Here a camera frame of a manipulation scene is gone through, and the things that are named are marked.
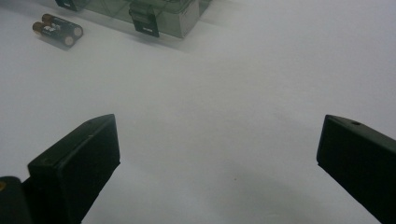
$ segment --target aa battery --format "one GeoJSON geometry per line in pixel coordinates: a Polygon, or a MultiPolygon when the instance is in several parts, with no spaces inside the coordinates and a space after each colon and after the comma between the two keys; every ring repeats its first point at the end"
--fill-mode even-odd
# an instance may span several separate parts
{"type": "Polygon", "coordinates": [[[41,20],[44,22],[44,24],[51,26],[56,30],[60,30],[63,33],[69,33],[75,39],[82,37],[82,27],[71,21],[66,21],[50,14],[44,14],[41,20]]]}
{"type": "Polygon", "coordinates": [[[75,44],[75,39],[70,34],[64,34],[42,22],[35,22],[33,24],[33,31],[38,35],[43,35],[51,39],[60,41],[67,47],[72,47],[75,44]]]}

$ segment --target battery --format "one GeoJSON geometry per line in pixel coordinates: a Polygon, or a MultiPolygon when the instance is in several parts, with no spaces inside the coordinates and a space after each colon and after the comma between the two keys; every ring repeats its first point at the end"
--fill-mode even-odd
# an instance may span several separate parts
{"type": "Polygon", "coordinates": [[[71,21],[66,21],[50,14],[44,14],[41,20],[44,24],[51,26],[52,28],[60,30],[63,33],[69,33],[73,35],[75,39],[79,39],[83,35],[82,27],[71,21]]]}
{"type": "Polygon", "coordinates": [[[64,34],[42,22],[35,22],[33,24],[33,31],[38,35],[43,35],[51,39],[63,43],[67,47],[72,47],[75,44],[75,39],[69,34],[64,34]]]}

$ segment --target translucent plastic container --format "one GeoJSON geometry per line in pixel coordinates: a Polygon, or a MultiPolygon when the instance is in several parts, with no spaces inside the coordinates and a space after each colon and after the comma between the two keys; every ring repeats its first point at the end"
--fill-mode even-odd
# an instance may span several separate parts
{"type": "Polygon", "coordinates": [[[88,10],[132,22],[136,31],[184,37],[211,0],[55,0],[60,7],[88,10]]]}

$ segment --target plastic box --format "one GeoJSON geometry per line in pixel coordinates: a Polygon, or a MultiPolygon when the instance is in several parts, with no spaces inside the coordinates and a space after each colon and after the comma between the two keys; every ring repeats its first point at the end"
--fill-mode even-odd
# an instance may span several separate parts
{"type": "Polygon", "coordinates": [[[134,24],[136,31],[183,38],[211,0],[55,0],[60,7],[83,8],[134,24]]]}

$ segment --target white table surface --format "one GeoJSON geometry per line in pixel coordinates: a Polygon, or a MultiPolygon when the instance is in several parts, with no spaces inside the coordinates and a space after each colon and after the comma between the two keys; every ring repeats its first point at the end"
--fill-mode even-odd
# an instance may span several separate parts
{"type": "Polygon", "coordinates": [[[396,2],[214,0],[181,40],[0,1],[0,176],[117,119],[121,165],[86,224],[378,223],[318,167],[326,114],[396,138],[396,2]],[[35,35],[51,13],[84,36],[35,35]]]}

